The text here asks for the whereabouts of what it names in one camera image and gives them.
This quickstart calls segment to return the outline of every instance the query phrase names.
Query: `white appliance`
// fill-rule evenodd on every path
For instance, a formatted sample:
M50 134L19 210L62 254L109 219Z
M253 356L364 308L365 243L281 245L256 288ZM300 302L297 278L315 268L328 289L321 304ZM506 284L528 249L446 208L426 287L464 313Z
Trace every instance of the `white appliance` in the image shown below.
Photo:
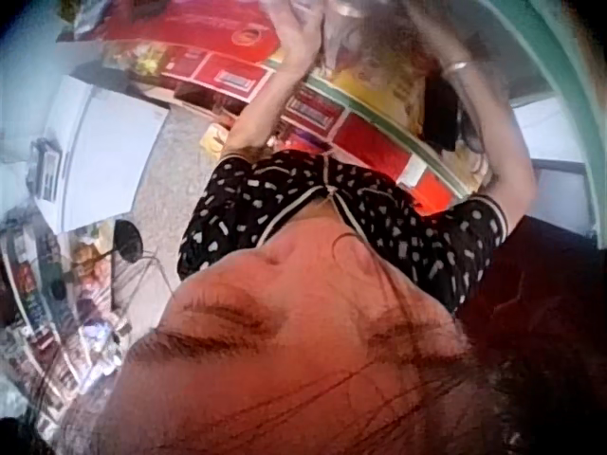
M168 110L69 76L48 115L38 209L54 233L131 210Z

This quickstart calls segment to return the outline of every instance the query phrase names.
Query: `eyebrow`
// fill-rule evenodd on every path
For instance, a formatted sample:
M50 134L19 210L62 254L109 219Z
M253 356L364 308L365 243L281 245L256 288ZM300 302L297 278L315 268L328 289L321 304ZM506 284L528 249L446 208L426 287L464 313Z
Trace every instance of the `eyebrow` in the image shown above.
M207 360L259 352L259 344L243 337L189 337L154 330L129 350L127 359L140 363Z

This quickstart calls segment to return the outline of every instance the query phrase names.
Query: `woman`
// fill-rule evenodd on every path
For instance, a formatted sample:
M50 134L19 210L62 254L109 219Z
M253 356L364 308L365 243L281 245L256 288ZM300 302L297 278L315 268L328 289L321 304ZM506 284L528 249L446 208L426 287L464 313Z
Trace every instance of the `woman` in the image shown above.
M534 175L468 52L409 11L478 121L494 181L424 218L380 173L258 159L321 46L321 7L300 27L274 4L284 62L230 132L183 237L183 283L129 352L99 452L472 453L502 440L453 314L527 210ZM446 438L462 428L473 442Z

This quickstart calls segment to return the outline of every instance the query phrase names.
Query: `gray floor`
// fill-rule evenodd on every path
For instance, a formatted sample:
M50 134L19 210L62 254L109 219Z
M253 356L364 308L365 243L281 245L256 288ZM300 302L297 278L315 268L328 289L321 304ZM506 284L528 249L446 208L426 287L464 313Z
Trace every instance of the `gray floor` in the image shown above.
M208 125L204 118L173 107L142 178L129 218L138 226L146 252L157 261L143 262L150 266L132 296L128 310L133 325L131 342L156 326L171 289L179 284L175 267L181 235L215 165L198 145ZM129 278L131 288L137 287L140 278L141 272Z

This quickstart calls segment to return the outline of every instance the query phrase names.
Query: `black patterned blouse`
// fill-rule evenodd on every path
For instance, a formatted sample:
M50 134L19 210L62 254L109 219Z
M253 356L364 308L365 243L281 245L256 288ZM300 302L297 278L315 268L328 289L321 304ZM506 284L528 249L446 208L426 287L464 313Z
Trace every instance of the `black patterned blouse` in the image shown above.
M507 233L502 210L487 196L423 217L391 178L328 156L279 152L251 165L229 155L183 235L179 277L234 250L263 245L307 203L327 196L377 254L452 312L481 281Z

